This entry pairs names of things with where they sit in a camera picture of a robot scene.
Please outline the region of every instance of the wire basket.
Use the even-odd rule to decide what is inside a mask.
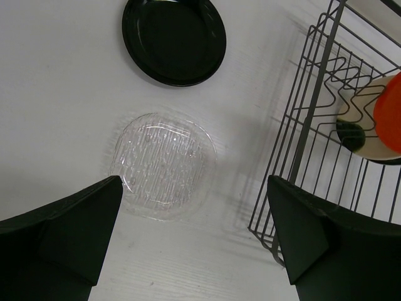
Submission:
[[[372,39],[382,47],[373,47]],[[249,223],[249,230],[283,266],[267,202],[269,174],[353,211],[401,224],[401,207],[397,207],[400,161],[385,165],[355,155],[344,147],[345,138],[354,137],[355,132],[338,128],[340,107],[350,108],[362,88],[400,71],[400,48],[346,0],[331,0],[317,25],[309,27]],[[370,103],[384,90],[385,85],[371,93]],[[374,128],[375,121],[368,116]]]

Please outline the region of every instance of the wire dish rack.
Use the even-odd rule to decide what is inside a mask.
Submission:
[[[269,174],[353,211],[401,224],[401,206],[397,207],[401,162],[382,164],[355,155],[344,146],[356,137],[355,131],[338,127],[344,104],[349,109],[362,88],[400,71],[400,48],[346,0],[331,0],[327,12],[309,27],[249,223],[249,230],[282,266],[267,202]],[[370,103],[384,90],[379,86],[369,94]],[[373,117],[366,110],[365,114],[375,126]]]

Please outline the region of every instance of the table surface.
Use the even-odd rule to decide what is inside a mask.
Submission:
[[[129,57],[125,0],[0,2],[0,220],[104,178],[123,127],[141,114],[182,112],[216,145],[216,180],[195,215],[161,223],[119,214],[91,301],[297,300],[246,227],[299,27],[327,1],[213,3],[227,31],[224,62],[210,80],[172,88]]]

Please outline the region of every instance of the dish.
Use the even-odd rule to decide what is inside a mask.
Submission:
[[[401,73],[393,77],[376,102],[373,117],[380,140],[401,154]]]
[[[211,188],[216,150],[211,138],[178,114],[153,113],[120,136],[110,174],[123,181],[123,207],[162,221],[193,213]]]
[[[207,80],[226,53],[226,30],[209,0],[129,0],[122,31],[134,62],[167,85]]]
[[[393,77],[374,80],[357,91],[354,97],[338,111],[336,131],[340,141],[349,151],[371,161],[394,165],[401,154],[389,149],[375,130],[373,111],[378,97]]]

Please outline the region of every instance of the white surface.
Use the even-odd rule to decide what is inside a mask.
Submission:
[[[196,215],[119,214],[91,301],[297,300],[246,226],[278,127],[271,116],[289,88],[296,23],[315,23],[327,2],[213,2],[227,55],[191,88],[162,86],[133,64],[120,31],[125,0],[0,2],[0,220],[105,177],[122,125],[147,107],[193,116],[217,147],[217,181]]]

